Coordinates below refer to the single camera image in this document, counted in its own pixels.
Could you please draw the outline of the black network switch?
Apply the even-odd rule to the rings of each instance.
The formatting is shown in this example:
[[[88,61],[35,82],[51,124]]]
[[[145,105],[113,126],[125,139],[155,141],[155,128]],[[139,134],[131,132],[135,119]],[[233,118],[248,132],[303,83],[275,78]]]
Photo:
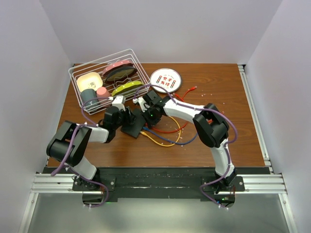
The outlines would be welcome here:
[[[137,139],[146,121],[142,116],[140,109],[134,109],[133,114],[135,116],[134,123],[131,125],[122,126],[121,132]]]

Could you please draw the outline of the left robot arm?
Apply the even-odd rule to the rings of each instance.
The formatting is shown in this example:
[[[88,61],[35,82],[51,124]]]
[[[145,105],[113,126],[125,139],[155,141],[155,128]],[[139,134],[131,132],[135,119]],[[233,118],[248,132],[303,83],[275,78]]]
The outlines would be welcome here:
[[[84,178],[83,184],[89,190],[98,189],[101,179],[96,176],[97,168],[85,157],[88,143],[109,143],[115,137],[119,127],[132,126],[135,120],[136,116],[129,107],[119,109],[112,106],[105,111],[100,124],[63,122],[46,149],[49,157],[60,162],[51,176],[55,176],[64,166],[67,166]]]

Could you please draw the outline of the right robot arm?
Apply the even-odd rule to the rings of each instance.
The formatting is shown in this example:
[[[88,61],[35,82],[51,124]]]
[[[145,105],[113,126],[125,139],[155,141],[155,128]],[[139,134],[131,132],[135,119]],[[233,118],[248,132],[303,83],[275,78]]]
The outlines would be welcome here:
[[[229,120],[214,104],[193,105],[171,96],[162,98],[155,91],[133,102],[141,107],[148,127],[155,126],[162,116],[177,117],[192,123],[201,142],[211,150],[218,188],[227,191],[233,186],[236,170],[228,149],[231,143],[228,139]]]

